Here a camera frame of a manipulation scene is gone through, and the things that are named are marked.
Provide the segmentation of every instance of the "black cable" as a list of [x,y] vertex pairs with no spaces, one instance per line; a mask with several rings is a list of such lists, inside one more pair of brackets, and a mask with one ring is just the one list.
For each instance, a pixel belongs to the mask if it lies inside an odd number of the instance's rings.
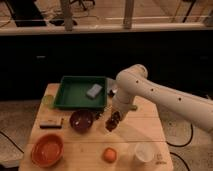
[[177,144],[169,143],[168,141],[167,141],[167,144],[170,145],[170,146],[173,146],[173,147],[185,147],[185,146],[187,146],[188,144],[190,144],[191,141],[192,141],[192,139],[193,139],[193,136],[194,136],[193,125],[191,124],[190,127],[191,127],[191,135],[190,135],[189,140],[188,140],[185,144],[177,145]]
[[178,158],[183,162],[183,164],[185,165],[186,169],[187,169],[188,171],[190,171],[190,168],[189,168],[188,164],[185,162],[185,160],[184,160],[182,157],[180,157],[178,154],[173,153],[173,152],[170,152],[170,154],[172,154],[172,155],[178,157]]
[[11,140],[11,138],[8,137],[5,133],[0,131],[0,134],[6,137],[20,152],[24,153],[24,151],[21,148],[19,148],[19,146],[13,140]]
[[12,18],[10,18],[10,19],[9,19],[7,22],[5,22],[4,24],[0,25],[0,28],[6,26],[6,25],[8,25],[8,24],[10,24],[11,20],[12,20]]

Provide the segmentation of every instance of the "green plastic bin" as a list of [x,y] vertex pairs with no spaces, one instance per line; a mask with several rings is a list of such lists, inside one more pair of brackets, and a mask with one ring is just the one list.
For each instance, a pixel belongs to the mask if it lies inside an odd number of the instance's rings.
[[[94,85],[102,86],[95,99],[87,97],[86,92]],[[98,109],[107,104],[107,79],[103,76],[64,76],[57,91],[54,107],[59,109]]]

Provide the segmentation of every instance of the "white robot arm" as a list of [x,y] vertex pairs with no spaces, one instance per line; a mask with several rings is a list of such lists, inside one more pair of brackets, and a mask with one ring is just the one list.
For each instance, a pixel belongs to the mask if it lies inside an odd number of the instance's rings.
[[213,133],[213,101],[155,84],[147,80],[147,76],[146,68],[140,64],[118,73],[116,77],[118,90],[112,99],[112,108],[115,112],[106,122],[109,131],[115,129],[118,122],[125,118],[137,95],[163,105],[195,126]]

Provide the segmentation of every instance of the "purple bowl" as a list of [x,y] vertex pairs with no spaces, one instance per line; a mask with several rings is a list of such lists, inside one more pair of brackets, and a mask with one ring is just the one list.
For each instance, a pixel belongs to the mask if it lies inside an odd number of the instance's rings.
[[70,117],[71,127],[78,133],[85,133],[93,124],[93,114],[90,110],[82,109],[73,112]]

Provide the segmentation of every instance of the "white cup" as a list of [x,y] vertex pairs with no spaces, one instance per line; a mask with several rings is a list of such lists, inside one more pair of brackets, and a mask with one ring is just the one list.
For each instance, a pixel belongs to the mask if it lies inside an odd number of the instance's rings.
[[150,142],[137,143],[134,149],[134,158],[138,164],[148,163],[155,157],[155,152]]

